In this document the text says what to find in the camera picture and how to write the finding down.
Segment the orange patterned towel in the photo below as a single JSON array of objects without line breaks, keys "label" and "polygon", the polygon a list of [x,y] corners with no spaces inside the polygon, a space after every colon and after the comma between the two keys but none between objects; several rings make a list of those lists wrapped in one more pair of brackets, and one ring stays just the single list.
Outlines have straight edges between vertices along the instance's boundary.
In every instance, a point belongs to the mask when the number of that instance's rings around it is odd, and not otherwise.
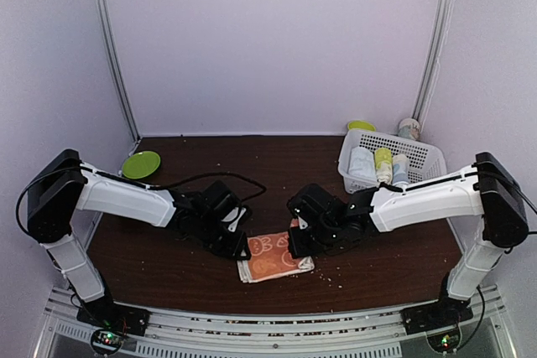
[{"label": "orange patterned towel", "polygon": [[261,283],[276,278],[293,277],[315,269],[312,257],[292,257],[287,231],[251,236],[248,238],[248,247],[251,257],[237,262],[242,283]]}]

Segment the blue polka dot towel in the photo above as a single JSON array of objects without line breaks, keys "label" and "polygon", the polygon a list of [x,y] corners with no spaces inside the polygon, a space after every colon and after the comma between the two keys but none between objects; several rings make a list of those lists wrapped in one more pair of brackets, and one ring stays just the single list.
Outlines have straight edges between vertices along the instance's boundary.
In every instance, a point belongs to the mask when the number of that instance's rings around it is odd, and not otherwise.
[{"label": "blue polka dot towel", "polygon": [[408,185],[409,180],[409,160],[402,153],[393,156],[393,186]]}]

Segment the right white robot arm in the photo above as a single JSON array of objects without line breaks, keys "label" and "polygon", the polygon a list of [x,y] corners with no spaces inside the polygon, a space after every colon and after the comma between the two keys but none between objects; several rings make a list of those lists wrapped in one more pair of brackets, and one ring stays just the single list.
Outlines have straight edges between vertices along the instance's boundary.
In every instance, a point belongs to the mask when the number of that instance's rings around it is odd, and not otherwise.
[{"label": "right white robot arm", "polygon": [[435,324],[448,325],[462,312],[502,254],[530,234],[530,204],[517,181],[488,152],[454,173],[410,185],[380,184],[342,201],[318,184],[308,184],[287,203],[297,226],[288,230],[294,258],[345,251],[374,234],[458,216],[480,219],[473,244],[451,269],[443,297],[430,307]]}]

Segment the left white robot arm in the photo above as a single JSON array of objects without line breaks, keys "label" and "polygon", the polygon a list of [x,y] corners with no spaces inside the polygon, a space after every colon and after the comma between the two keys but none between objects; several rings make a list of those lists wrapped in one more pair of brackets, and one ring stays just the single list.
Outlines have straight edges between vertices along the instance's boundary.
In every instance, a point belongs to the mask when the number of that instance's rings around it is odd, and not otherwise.
[{"label": "left white robot arm", "polygon": [[185,192],[180,185],[158,186],[120,178],[80,159],[74,149],[58,154],[26,185],[17,199],[26,207],[16,219],[37,241],[75,289],[88,314],[103,328],[115,326],[120,308],[106,298],[105,281],[81,246],[71,217],[90,210],[178,231],[218,257],[247,261],[252,254],[239,226],[250,209],[223,182],[202,191]]}]

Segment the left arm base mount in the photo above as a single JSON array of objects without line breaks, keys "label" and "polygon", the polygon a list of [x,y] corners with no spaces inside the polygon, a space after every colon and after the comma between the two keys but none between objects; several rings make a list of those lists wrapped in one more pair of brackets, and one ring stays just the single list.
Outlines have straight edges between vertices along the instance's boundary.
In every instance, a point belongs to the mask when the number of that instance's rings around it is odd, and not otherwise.
[{"label": "left arm base mount", "polygon": [[92,302],[85,302],[75,293],[71,296],[71,302],[78,308],[76,319],[95,328],[89,344],[98,355],[114,355],[133,336],[146,334],[150,316],[146,309],[117,304],[108,293]]}]

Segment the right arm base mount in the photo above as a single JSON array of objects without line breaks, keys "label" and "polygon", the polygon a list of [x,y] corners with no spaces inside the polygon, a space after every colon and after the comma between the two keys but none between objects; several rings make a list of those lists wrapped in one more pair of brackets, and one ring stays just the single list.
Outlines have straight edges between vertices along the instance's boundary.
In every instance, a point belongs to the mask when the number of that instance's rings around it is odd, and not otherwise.
[{"label": "right arm base mount", "polygon": [[407,335],[425,333],[436,353],[453,353],[461,344],[460,324],[473,318],[469,300],[441,295],[435,302],[403,309],[401,319]]}]

